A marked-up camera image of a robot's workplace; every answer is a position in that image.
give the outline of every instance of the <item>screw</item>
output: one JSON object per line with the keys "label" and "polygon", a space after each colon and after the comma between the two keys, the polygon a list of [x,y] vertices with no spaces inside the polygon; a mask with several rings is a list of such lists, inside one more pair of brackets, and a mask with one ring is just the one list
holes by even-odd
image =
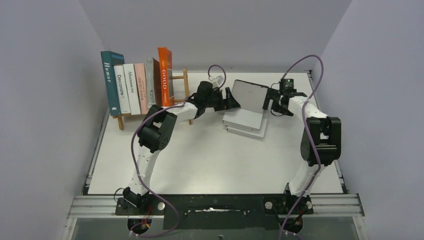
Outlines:
{"label": "screw", "polygon": [[312,209],[312,202],[307,201],[306,206],[307,206],[307,209]]}
{"label": "screw", "polygon": [[158,209],[159,211],[164,210],[164,209],[165,209],[165,203],[163,203],[163,202],[159,202],[159,203],[157,204],[157,209]]}
{"label": "screw", "polygon": [[270,201],[265,202],[265,208],[268,210],[273,209],[273,203]]}

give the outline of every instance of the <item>white book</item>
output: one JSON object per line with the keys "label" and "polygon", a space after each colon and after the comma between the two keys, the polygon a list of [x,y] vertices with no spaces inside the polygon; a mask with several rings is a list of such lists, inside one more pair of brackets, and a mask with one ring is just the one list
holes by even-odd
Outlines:
{"label": "white book", "polygon": [[125,83],[128,92],[129,108],[132,115],[142,114],[140,110],[139,92],[137,89],[136,73],[134,71],[134,64],[127,63],[123,65],[125,75]]}
{"label": "white book", "polygon": [[116,86],[118,88],[120,113],[130,114],[131,109],[128,101],[127,84],[125,83],[124,66],[115,65],[113,70],[115,70]]}
{"label": "white book", "polygon": [[228,126],[226,128],[226,130],[229,133],[241,135],[241,136],[248,137],[248,138],[263,139],[264,136],[265,136],[265,129],[267,128],[267,122],[268,122],[268,113],[265,112],[263,114],[263,118],[262,118],[262,122],[260,124],[259,131],[248,131],[248,130],[240,129],[240,128],[233,127],[233,126]]}
{"label": "white book", "polygon": [[227,110],[222,122],[224,125],[244,129],[247,131],[258,131],[261,128],[262,113],[248,111],[241,108]]}

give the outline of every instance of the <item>pink book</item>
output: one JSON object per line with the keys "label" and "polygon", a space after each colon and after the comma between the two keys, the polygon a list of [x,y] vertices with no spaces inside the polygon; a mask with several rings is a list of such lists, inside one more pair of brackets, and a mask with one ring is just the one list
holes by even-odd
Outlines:
{"label": "pink book", "polygon": [[141,114],[147,114],[149,108],[147,106],[147,84],[144,63],[134,63],[135,77],[137,78],[138,98],[140,100]]}

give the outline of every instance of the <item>white table surface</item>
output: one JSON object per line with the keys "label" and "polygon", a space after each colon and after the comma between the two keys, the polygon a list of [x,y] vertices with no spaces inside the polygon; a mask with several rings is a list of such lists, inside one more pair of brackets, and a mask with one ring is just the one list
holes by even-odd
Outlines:
{"label": "white table surface", "polygon": [[[228,73],[226,87],[235,79],[270,86],[282,73]],[[289,73],[299,92],[311,93],[306,73]],[[195,92],[206,73],[188,73]],[[182,80],[174,81],[177,99],[184,96]],[[294,116],[269,116],[263,139],[252,139],[226,131],[224,112],[206,110],[200,118],[177,123],[169,145],[160,153],[151,178],[151,189],[159,194],[279,194],[303,161],[300,143],[303,123]],[[109,117],[94,167],[89,194],[113,194],[125,188],[133,175],[131,136],[143,117],[124,118],[124,130]],[[134,145],[136,155],[138,140]],[[342,193],[334,164],[316,180],[312,193]]]}

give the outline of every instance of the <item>gray wall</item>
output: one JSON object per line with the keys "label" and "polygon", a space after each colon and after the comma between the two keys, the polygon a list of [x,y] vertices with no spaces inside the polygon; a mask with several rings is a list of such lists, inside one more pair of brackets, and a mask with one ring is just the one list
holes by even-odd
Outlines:
{"label": "gray wall", "polygon": [[56,240],[106,109],[103,46],[77,0],[2,0],[0,33],[0,238]]}
{"label": "gray wall", "polygon": [[296,59],[323,52],[352,0],[79,1],[104,47],[128,62],[144,62],[166,46],[174,69],[220,64],[283,72]]}
{"label": "gray wall", "polygon": [[423,45],[424,1],[353,0],[322,54],[318,100],[342,119],[341,170],[371,240],[424,238]]}

